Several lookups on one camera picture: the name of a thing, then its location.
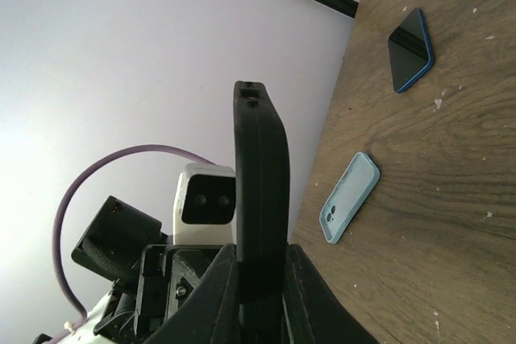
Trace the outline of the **magenta phone black screen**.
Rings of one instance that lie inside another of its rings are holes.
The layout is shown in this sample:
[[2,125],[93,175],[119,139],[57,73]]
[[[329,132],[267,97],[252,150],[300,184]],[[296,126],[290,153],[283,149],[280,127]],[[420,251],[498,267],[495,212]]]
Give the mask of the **magenta phone black screen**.
[[234,88],[237,259],[240,300],[281,293],[289,222],[289,148],[260,82]]

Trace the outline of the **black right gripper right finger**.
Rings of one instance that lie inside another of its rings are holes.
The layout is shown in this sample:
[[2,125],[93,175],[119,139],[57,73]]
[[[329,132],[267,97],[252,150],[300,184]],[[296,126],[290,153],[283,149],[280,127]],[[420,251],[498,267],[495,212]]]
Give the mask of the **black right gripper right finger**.
[[283,285],[283,343],[376,343],[341,305],[298,244],[289,246]]

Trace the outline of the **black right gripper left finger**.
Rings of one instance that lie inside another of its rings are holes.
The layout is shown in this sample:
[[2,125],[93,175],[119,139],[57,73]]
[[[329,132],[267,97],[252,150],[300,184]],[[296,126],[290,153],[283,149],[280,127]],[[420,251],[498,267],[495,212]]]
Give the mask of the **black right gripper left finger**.
[[198,249],[168,249],[166,319],[146,343],[241,343],[236,245],[218,250],[210,264]]

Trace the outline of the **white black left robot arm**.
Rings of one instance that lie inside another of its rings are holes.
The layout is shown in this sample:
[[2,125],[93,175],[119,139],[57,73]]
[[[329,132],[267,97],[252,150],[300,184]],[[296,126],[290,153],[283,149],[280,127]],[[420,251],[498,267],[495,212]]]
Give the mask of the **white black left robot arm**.
[[227,313],[199,300],[199,309],[174,314],[200,284],[222,245],[231,241],[235,211],[232,193],[188,194],[173,207],[174,228],[109,197],[72,252],[75,263],[108,279],[113,288],[103,315],[72,324],[37,343],[92,334],[98,343],[234,343],[238,337]]

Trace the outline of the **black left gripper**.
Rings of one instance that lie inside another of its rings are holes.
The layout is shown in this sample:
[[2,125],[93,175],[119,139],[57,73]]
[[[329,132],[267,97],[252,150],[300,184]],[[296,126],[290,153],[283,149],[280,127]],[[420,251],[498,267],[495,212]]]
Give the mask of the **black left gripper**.
[[109,301],[93,329],[113,343],[142,343],[187,301],[220,245],[150,245],[130,270],[116,280]]

